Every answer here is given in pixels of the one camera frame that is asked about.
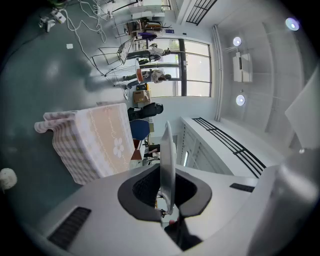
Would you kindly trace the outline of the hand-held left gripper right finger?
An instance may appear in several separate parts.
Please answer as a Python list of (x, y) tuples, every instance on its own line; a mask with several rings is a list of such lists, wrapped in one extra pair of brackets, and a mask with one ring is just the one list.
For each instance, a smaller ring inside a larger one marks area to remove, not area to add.
[(259, 179), (177, 168), (207, 183), (212, 197), (200, 215), (185, 219), (190, 235), (200, 243), (174, 256), (274, 256), (282, 250), (275, 232), (262, 229), (277, 165), (264, 170)]

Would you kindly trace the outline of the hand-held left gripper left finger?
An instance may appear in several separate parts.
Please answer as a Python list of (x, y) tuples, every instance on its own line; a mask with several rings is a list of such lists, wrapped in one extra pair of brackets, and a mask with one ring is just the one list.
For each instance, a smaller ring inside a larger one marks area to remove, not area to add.
[(182, 250), (159, 222), (138, 220), (119, 203), (123, 182), (150, 166), (96, 179), (48, 212), (36, 230), (46, 239), (77, 207), (91, 212), (65, 253), (73, 256), (175, 256)]

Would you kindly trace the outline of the small table with checked cloth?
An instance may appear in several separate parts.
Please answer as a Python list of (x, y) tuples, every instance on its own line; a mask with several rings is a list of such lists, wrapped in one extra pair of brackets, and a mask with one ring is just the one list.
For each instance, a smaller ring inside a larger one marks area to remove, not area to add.
[(135, 147), (125, 103), (46, 112), (34, 129), (53, 132), (52, 146), (79, 185), (129, 170)]

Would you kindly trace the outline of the black ceiling vent grille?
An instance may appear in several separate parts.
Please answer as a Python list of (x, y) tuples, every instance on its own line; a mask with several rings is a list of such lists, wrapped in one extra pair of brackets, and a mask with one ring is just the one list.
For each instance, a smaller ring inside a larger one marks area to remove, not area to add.
[(218, 0), (196, 0), (186, 22), (198, 26)]
[(198, 123), (207, 132), (220, 141), (226, 148), (228, 148), (256, 178), (260, 178), (266, 166), (250, 150), (248, 150), (232, 136), (202, 117), (193, 118), (192, 120)]

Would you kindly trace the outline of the brown wooden desk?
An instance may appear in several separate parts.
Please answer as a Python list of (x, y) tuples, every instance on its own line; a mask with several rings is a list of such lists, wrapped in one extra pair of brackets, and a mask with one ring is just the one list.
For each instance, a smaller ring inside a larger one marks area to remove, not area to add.
[(142, 156), (141, 156), (142, 141), (138, 139), (133, 139), (133, 145), (134, 145), (134, 152), (132, 154), (131, 160), (132, 161), (141, 160), (142, 159)]

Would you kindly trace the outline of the blue padded chair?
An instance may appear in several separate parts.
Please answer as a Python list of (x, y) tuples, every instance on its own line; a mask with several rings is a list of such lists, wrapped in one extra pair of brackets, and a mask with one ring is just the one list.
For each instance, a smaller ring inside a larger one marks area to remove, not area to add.
[(129, 122), (131, 135), (134, 140), (143, 141), (150, 134), (149, 122), (143, 119), (136, 119)]

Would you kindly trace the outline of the white waste basket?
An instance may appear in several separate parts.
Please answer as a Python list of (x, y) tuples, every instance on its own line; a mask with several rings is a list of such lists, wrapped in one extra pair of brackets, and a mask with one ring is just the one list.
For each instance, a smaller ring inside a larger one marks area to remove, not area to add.
[(0, 170), (0, 187), (3, 191), (9, 190), (17, 184), (18, 178), (11, 168)]

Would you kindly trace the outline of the brown cardboard box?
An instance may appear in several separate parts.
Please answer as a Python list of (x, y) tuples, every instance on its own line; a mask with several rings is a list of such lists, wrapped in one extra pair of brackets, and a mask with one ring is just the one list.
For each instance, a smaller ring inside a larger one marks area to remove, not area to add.
[(137, 90), (133, 92), (133, 102), (135, 104), (150, 102), (151, 93), (149, 90)]

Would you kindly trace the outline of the white ceiling pipes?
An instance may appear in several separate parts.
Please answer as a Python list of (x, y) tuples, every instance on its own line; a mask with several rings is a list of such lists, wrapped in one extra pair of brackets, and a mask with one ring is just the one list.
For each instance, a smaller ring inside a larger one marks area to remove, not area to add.
[(223, 99), (223, 89), (224, 89), (224, 60), (223, 60), (223, 51), (222, 51), (222, 45), (221, 45), (218, 26), (215, 24), (212, 30), (213, 30), (215, 53), (216, 53), (216, 65), (215, 65), (216, 112), (215, 112), (214, 120), (219, 122), (221, 120), (222, 99)]

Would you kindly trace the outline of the white ceiling air conditioner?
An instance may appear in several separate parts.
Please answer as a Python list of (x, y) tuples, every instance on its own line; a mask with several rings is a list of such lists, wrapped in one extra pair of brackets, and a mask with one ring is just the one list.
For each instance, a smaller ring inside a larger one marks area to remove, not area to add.
[(251, 83), (253, 81), (253, 64), (249, 53), (237, 52), (232, 58), (233, 80), (239, 83)]

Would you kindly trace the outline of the large glass window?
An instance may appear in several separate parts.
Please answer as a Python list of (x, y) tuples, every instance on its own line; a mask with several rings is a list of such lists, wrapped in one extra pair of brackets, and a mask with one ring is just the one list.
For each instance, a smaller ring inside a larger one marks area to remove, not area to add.
[(149, 50), (151, 45), (169, 49), (170, 54), (160, 59), (139, 58), (141, 68), (158, 69), (170, 74), (171, 80), (159, 85), (149, 83), (154, 97), (210, 97), (212, 88), (212, 62), (210, 46), (206, 43), (181, 38), (157, 38), (152, 42), (140, 39), (135, 44), (140, 50)]

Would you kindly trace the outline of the cluster of white power strips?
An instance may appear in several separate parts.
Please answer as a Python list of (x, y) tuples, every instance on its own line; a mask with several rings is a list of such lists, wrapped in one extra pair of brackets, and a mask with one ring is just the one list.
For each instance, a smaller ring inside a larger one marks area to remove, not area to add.
[(48, 15), (40, 16), (38, 26), (46, 33), (56, 25), (56, 23), (63, 24), (66, 17), (56, 8), (52, 9)]

